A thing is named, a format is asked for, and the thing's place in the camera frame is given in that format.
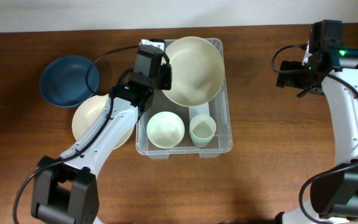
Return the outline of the white bowl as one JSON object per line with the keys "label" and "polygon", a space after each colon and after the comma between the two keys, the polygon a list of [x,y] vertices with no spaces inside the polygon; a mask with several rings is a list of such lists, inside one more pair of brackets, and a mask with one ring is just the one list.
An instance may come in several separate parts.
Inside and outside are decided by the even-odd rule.
{"label": "white bowl", "polygon": [[153,115],[147,123],[147,137],[154,145],[162,149],[170,149],[178,145],[185,135],[182,119],[169,111]]}

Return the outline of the grey cup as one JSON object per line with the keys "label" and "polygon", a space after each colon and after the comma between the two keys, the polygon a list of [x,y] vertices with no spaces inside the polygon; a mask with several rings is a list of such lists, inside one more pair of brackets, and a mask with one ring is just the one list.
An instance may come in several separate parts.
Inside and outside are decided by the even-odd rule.
{"label": "grey cup", "polygon": [[194,142],[193,143],[196,147],[205,147],[209,144],[209,142]]}

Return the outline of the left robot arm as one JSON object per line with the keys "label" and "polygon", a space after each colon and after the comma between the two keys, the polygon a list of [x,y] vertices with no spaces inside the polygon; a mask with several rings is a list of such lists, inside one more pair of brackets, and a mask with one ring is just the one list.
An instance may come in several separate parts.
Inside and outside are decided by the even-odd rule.
{"label": "left robot arm", "polygon": [[99,223],[97,178],[118,141],[152,106],[154,94],[172,86],[172,68],[162,39],[137,45],[133,68],[110,88],[102,112],[57,159],[43,157],[34,181],[31,215],[44,223]]}

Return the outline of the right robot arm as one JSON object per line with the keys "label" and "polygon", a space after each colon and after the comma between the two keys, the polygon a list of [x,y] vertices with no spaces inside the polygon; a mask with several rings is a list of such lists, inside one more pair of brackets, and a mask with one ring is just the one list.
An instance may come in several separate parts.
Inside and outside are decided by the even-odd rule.
{"label": "right robot arm", "polygon": [[358,49],[346,47],[341,21],[323,20],[310,29],[302,61],[277,68],[277,86],[298,88],[300,96],[324,95],[334,130],[334,167],[308,179],[298,208],[280,212],[275,222],[358,222]]}

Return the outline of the mint green cup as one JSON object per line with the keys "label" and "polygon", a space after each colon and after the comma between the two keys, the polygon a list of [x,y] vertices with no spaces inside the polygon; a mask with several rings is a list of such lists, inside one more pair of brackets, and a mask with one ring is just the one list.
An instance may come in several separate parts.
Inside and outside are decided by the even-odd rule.
{"label": "mint green cup", "polygon": [[210,142],[214,136],[210,136],[209,138],[199,138],[197,136],[191,135],[192,142]]}

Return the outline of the beige plate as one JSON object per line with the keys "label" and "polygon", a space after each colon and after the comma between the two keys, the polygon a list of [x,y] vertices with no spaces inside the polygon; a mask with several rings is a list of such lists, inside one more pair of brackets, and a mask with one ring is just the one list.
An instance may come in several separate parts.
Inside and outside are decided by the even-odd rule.
{"label": "beige plate", "polygon": [[80,149],[79,140],[96,121],[101,112],[108,112],[104,108],[107,102],[110,102],[109,95],[92,96],[84,101],[76,110],[73,115],[71,128],[76,139],[75,145],[77,149]]}
{"label": "beige plate", "polygon": [[180,106],[198,106],[212,100],[224,78],[224,60],[218,49],[200,37],[173,41],[166,53],[172,67],[172,87],[165,96]]}

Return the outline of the dark blue plate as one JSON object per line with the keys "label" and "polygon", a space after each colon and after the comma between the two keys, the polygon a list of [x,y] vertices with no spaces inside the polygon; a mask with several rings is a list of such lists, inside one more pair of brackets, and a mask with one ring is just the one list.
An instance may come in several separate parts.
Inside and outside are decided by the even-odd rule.
{"label": "dark blue plate", "polygon": [[99,72],[92,61],[70,55],[53,61],[40,78],[45,101],[62,108],[76,108],[99,87]]}

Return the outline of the white cup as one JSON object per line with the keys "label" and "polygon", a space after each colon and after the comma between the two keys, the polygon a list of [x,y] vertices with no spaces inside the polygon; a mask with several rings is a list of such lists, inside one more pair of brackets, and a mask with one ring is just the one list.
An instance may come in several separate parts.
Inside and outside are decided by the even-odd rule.
{"label": "white cup", "polygon": [[207,140],[215,135],[215,120],[206,114],[196,115],[190,121],[190,133],[197,139]]}

